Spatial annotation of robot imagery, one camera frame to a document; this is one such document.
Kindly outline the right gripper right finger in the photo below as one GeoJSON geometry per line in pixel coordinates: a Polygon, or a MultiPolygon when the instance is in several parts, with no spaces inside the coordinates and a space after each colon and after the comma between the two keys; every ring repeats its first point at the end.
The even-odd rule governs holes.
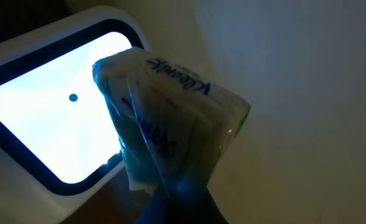
{"type": "Polygon", "coordinates": [[[184,223],[228,224],[204,185],[186,185],[182,196],[184,223]]]}

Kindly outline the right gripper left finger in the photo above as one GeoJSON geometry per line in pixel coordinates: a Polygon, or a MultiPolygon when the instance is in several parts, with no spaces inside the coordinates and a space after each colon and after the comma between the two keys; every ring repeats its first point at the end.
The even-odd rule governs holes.
{"type": "Polygon", "coordinates": [[[163,185],[159,185],[147,207],[134,224],[166,224],[169,210],[169,197],[163,185]]]}

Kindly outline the teal tissue pack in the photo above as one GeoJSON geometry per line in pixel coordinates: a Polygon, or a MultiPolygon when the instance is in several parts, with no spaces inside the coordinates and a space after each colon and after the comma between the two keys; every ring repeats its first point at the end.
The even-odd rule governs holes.
{"type": "Polygon", "coordinates": [[[140,48],[98,60],[93,79],[121,143],[131,190],[162,185],[201,194],[240,132],[250,104],[181,65],[140,48]]]}

